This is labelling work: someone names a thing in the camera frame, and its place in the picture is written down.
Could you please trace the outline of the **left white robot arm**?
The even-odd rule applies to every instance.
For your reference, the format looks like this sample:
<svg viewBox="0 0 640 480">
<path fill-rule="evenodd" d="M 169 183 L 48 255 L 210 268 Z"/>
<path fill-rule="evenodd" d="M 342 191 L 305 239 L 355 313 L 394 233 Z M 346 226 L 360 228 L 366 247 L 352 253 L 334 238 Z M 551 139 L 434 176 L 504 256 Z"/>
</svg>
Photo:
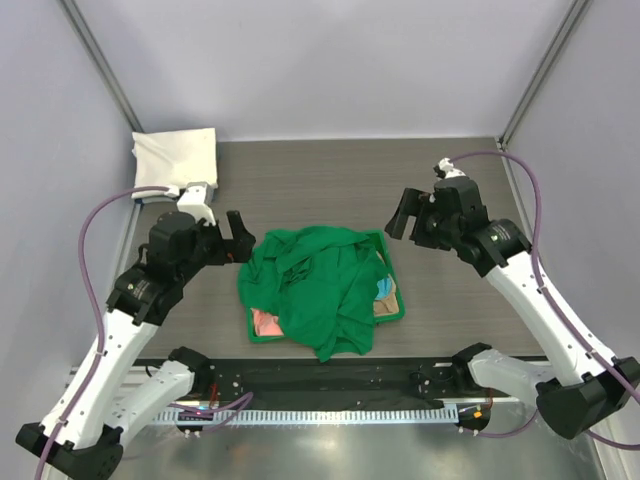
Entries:
<svg viewBox="0 0 640 480">
<path fill-rule="evenodd" d="M 138 260 L 116 280 L 96 339 L 63 396 L 16 442 L 36 455 L 39 479 L 108 479 L 131 440 L 162 410 L 204 398 L 215 382 L 209 359 L 187 347 L 171 352 L 152 377 L 122 401 L 115 396 L 141 350 L 204 268 L 245 263 L 255 237 L 241 214 L 227 214 L 231 238 L 216 223 L 185 212 L 161 215 Z"/>
</svg>

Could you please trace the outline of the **green t shirt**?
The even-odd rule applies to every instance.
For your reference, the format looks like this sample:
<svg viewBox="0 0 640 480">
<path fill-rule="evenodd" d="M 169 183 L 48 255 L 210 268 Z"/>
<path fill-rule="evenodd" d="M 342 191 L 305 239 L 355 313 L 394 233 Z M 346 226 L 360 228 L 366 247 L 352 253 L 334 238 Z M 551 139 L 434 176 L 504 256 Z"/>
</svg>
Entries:
<svg viewBox="0 0 640 480">
<path fill-rule="evenodd" d="M 389 276 L 371 238 L 344 227 L 266 233 L 238 274 L 243 306 L 274 315 L 284 336 L 333 355 L 368 353 L 378 283 Z"/>
</svg>

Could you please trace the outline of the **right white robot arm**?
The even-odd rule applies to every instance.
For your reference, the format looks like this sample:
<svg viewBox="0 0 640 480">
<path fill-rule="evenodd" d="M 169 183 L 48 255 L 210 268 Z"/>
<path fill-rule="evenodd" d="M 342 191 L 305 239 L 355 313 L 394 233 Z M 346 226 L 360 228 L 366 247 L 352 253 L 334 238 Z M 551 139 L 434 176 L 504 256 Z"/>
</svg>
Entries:
<svg viewBox="0 0 640 480">
<path fill-rule="evenodd" d="M 484 343 L 453 357 L 451 384 L 471 396 L 491 388 L 537 408 L 559 436 L 573 439 L 618 412 L 639 385 L 639 363 L 619 358 L 581 322 L 548 279 L 532 245 L 511 220 L 492 220 L 477 184 L 465 177 L 438 181 L 433 192 L 403 191 L 385 227 L 402 238 L 408 219 L 415 245 L 453 250 L 513 307 L 548 359 L 547 368 Z"/>
</svg>

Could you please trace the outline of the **green plastic tray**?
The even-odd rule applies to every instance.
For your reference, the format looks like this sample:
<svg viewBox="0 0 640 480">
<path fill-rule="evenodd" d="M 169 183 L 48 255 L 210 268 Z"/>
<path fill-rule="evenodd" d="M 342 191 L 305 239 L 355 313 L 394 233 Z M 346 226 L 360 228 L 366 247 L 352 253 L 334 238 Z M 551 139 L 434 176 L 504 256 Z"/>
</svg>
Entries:
<svg viewBox="0 0 640 480">
<path fill-rule="evenodd" d="M 396 275 L 393 270 L 392 258 L 381 230 L 363 230 L 374 245 L 377 255 L 388 269 L 389 275 L 378 283 L 378 294 L 374 300 L 375 325 L 401 320 L 405 316 L 405 305 Z M 252 343 L 266 343 L 285 339 L 278 324 L 278 317 L 264 311 L 246 309 L 248 339 Z"/>
</svg>

